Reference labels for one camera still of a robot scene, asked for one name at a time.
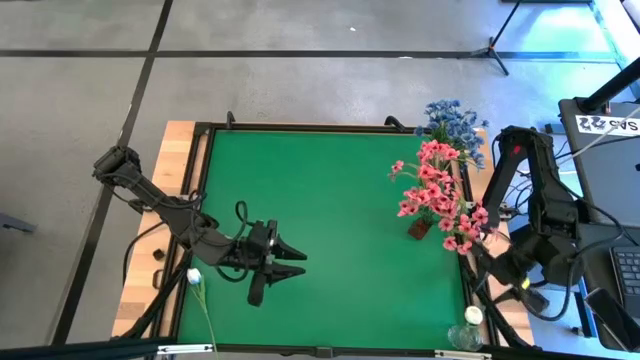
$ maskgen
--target wooden board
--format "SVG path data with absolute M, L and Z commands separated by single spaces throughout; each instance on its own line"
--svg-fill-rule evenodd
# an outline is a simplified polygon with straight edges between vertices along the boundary
M 193 121 L 170 121 L 165 129 L 152 181 L 168 195 L 180 195 L 194 126 L 195 122 Z M 191 189 L 195 189 L 198 183 L 200 166 L 202 166 L 202 156 L 194 166 Z M 143 232 L 159 221 L 160 219 L 155 213 L 145 213 L 142 216 L 138 233 Z M 122 290 L 120 306 L 118 307 L 111 332 L 112 336 L 121 335 L 129 330 L 158 293 L 158 290 L 152 285 L 153 274 L 164 268 L 165 261 L 155 260 L 153 252 L 156 249 L 161 249 L 166 254 L 169 250 L 170 237 L 169 228 L 163 225 L 140 239 L 133 248 L 127 270 L 127 281 Z M 181 253 L 179 252 L 176 259 L 179 259 L 180 256 Z M 160 328 L 161 335 L 169 333 L 175 293 L 176 291 L 174 290 L 167 300 Z
M 156 162 L 152 181 L 156 186 L 169 195 L 179 195 L 187 158 L 193 138 L 195 122 L 192 121 L 170 121 L 167 124 L 160 153 Z M 493 174 L 493 162 L 491 151 L 488 145 L 487 134 L 480 130 L 479 135 L 484 137 L 485 144 L 480 148 L 480 152 L 486 157 L 486 168 L 480 171 L 469 169 L 471 190 L 475 201 L 482 199 L 484 191 L 489 184 Z M 194 173 L 191 181 L 191 189 L 197 188 L 200 169 L 202 167 L 204 144 L 206 137 L 203 136 L 198 146 L 198 156 L 194 166 Z M 139 232 L 144 231 L 159 221 L 155 214 L 144 214 L 140 224 Z M 508 234 L 507 224 L 500 224 L 500 231 Z M 163 269 L 164 262 L 156 261 L 153 258 L 153 251 L 161 249 L 165 253 L 169 248 L 169 230 L 166 226 L 161 226 L 145 238 L 141 239 L 133 249 L 131 262 L 127 272 L 127 281 L 123 288 L 120 306 L 114 322 L 112 335 L 120 335 L 135 323 L 136 319 L 142 315 L 157 294 L 157 290 L 152 286 L 153 273 L 158 269 Z M 489 243 L 488 248 L 492 255 L 497 256 L 508 248 L 509 243 L 505 239 L 498 239 Z M 507 288 L 493 277 L 489 277 L 489 289 L 493 298 L 496 298 Z M 173 316 L 175 304 L 175 291 L 169 297 L 165 306 L 165 314 L 161 325 L 160 334 L 167 335 L 169 324 Z M 506 301 L 498 306 L 509 324 L 511 324 L 518 335 L 525 341 L 533 344 L 533 333 L 529 324 L 529 318 L 524 306 L 513 300 Z M 507 345 L 501 337 L 501 344 Z

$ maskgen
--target green mat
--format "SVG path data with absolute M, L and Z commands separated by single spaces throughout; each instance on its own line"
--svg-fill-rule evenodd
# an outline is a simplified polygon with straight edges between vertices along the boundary
M 235 234 L 234 205 L 244 200 L 251 221 L 278 220 L 282 239 L 308 260 L 289 261 L 307 273 L 266 288 L 259 308 L 246 300 L 251 276 L 229 283 L 194 260 L 216 341 L 451 349 L 447 330 L 464 312 L 457 256 L 442 248 L 438 229 L 423 241 L 407 234 L 413 219 L 396 213 L 412 181 L 387 177 L 419 144 L 407 135 L 217 131 L 204 212 Z M 178 341 L 210 342 L 191 291 Z

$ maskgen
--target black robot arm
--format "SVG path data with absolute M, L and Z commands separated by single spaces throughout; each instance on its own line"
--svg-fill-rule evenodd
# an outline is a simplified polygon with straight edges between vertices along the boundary
M 503 285 L 513 285 L 513 297 L 546 307 L 537 294 L 528 291 L 527 272 L 537 263 L 542 266 L 545 281 L 567 286 L 568 274 L 576 255 L 578 209 L 571 195 L 561 186 L 552 146 L 553 140 L 535 130 L 509 126 L 498 136 L 500 160 L 482 200 L 489 213 L 487 228 L 500 223 L 499 208 L 518 165 L 525 159 L 531 171 L 532 194 L 529 199 L 529 224 L 511 235 L 512 246 L 493 258 L 484 246 L 474 244 L 472 253 L 478 259 L 478 288 L 488 274 Z M 572 276 L 573 284 L 581 270 Z
M 109 149 L 95 164 L 93 176 L 111 188 L 121 186 L 131 191 L 137 199 L 129 204 L 138 212 L 150 209 L 158 213 L 178 239 L 180 245 L 207 265 L 231 267 L 244 270 L 239 279 L 229 278 L 218 268 L 218 272 L 230 281 L 244 279 L 246 273 L 254 272 L 248 301 L 259 306 L 265 285 L 304 274 L 303 268 L 278 264 L 271 258 L 306 260 L 307 256 L 288 246 L 278 234 L 277 222 L 269 220 L 250 223 L 246 237 L 239 233 L 229 238 L 219 232 L 218 222 L 198 209 L 199 201 L 187 201 L 168 196 L 140 169 L 138 154 L 130 148 L 116 146 Z

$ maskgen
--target brown flower pot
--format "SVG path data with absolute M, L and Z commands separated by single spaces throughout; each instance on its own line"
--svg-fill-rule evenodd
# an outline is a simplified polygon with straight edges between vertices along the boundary
M 413 236 L 416 240 L 422 240 L 430 228 L 431 224 L 426 223 L 423 218 L 418 218 L 409 227 L 409 235 Z

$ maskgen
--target plastic bottle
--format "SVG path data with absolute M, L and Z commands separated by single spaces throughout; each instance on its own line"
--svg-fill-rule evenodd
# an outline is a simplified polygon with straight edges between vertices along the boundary
M 456 325 L 449 329 L 449 342 L 453 347 L 463 351 L 478 351 L 483 345 L 478 325 L 482 323 L 482 310 L 477 306 L 469 306 L 464 312 L 467 321 L 464 325 Z

